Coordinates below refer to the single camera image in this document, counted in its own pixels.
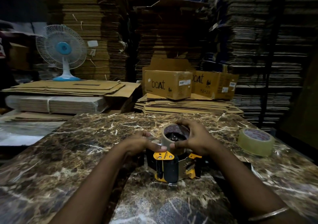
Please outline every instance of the tape roll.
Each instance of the tape roll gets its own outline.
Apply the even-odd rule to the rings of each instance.
[[[167,138],[166,135],[171,134],[171,133],[176,133],[176,134],[178,134],[178,136],[183,137],[183,140],[186,140],[189,138],[189,135],[190,135],[189,130],[185,126],[171,123],[171,124],[165,125],[161,131],[161,145],[166,146],[167,150],[174,155],[183,154],[185,152],[185,149],[171,151],[170,144],[173,142],[176,142],[178,140],[181,140],[181,139],[177,139],[177,138],[173,139],[173,140]]]
[[[269,156],[274,142],[273,136],[257,129],[242,128],[238,137],[238,145],[243,150],[260,156]]]

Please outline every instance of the bracelet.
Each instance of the bracelet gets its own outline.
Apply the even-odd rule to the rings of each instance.
[[[279,210],[276,210],[276,211],[273,211],[273,212],[270,212],[270,213],[267,213],[267,214],[264,214],[264,215],[261,215],[261,216],[256,216],[256,217],[250,217],[248,219],[249,222],[256,222],[256,221],[261,221],[261,220],[264,220],[264,219],[267,219],[269,217],[273,217],[273,216],[276,216],[282,212],[285,212],[289,209],[289,207],[283,207]]]

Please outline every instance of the marble tabletop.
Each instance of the marble tabletop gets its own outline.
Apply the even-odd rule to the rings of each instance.
[[[0,169],[0,223],[48,223],[103,154],[138,130],[160,140],[168,123],[183,117],[203,123],[291,208],[318,219],[318,167],[276,142],[270,157],[237,146],[239,130],[255,128],[235,114],[81,114],[67,121]],[[177,187],[155,182],[153,171],[129,161],[122,167],[104,223],[236,223],[229,202],[209,171]]]

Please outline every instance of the person's left hand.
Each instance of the person's left hand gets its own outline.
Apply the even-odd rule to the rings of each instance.
[[[126,153],[130,156],[136,155],[144,149],[150,149],[154,152],[166,152],[166,146],[158,145],[145,138],[150,137],[150,135],[151,134],[145,130],[138,131],[132,136],[121,141],[118,145],[122,146]]]

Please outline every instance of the fan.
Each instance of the fan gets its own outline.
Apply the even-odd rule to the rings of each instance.
[[[66,25],[49,25],[36,37],[36,45],[41,57],[49,64],[63,69],[63,74],[54,81],[79,81],[70,69],[83,64],[87,48],[84,40]]]

